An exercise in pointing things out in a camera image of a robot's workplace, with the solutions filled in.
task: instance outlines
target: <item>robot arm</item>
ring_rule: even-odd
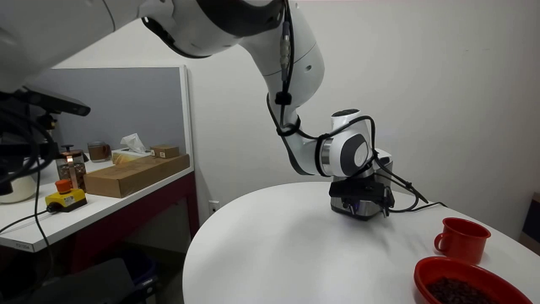
[[[282,0],[35,0],[31,5],[6,1],[0,4],[0,92],[14,92],[33,75],[143,18],[164,43],[186,57],[204,58],[236,44],[244,47],[268,86],[268,108],[294,169],[299,174],[351,176],[372,156],[365,121],[320,140],[299,128],[296,108],[315,94],[325,68],[297,5],[289,9],[294,35],[291,100],[286,106],[276,104],[286,71],[284,7]],[[359,116],[357,110],[335,113],[332,127],[339,129]]]

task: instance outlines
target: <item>table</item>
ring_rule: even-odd
[[[112,166],[112,162],[85,163],[86,171]],[[45,209],[45,196],[56,192],[58,179],[53,162],[42,171],[39,188],[38,211]],[[69,213],[39,216],[47,239],[51,244],[75,234],[72,270],[81,270],[90,259],[128,236],[150,218],[170,205],[185,198],[188,205],[190,233],[193,237],[199,228],[197,195],[193,166],[146,187],[122,199],[87,194],[88,204]],[[35,198],[14,204],[0,204],[0,227],[33,214]],[[0,246],[37,252],[45,248],[45,242],[34,219],[23,221],[0,234]]]
[[[331,211],[329,186],[274,186],[219,209],[187,252],[185,303],[420,303],[414,267],[437,255],[442,219],[473,219],[437,206],[362,222]],[[397,209],[414,200],[394,196]],[[480,266],[540,303],[540,257],[484,226],[492,235]]]

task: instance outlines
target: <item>white wall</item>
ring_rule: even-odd
[[[300,4],[326,65],[299,111],[305,131],[324,133],[333,112],[361,109],[375,118],[377,146],[394,155],[395,172],[428,199],[516,237],[540,190],[540,2]],[[58,67],[179,64],[190,70],[202,220],[208,199],[322,179],[290,167],[263,79],[240,47],[188,60],[136,21]]]

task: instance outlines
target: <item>red mug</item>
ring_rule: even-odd
[[[471,264],[482,259],[489,230],[477,223],[447,217],[442,220],[444,229],[435,237],[435,248],[447,257],[455,257]]]

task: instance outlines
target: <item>tissue box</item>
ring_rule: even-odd
[[[171,158],[180,155],[180,149],[168,144],[160,144],[158,146],[150,147],[150,153],[155,157]]]
[[[132,160],[136,160],[141,157],[149,156],[149,155],[151,155],[149,150],[147,150],[145,153],[132,152],[130,151],[129,148],[113,150],[112,163],[113,164],[126,163],[126,162],[130,162]]]
[[[89,194],[122,198],[146,188],[190,166],[190,156],[153,156],[93,171],[84,175]]]

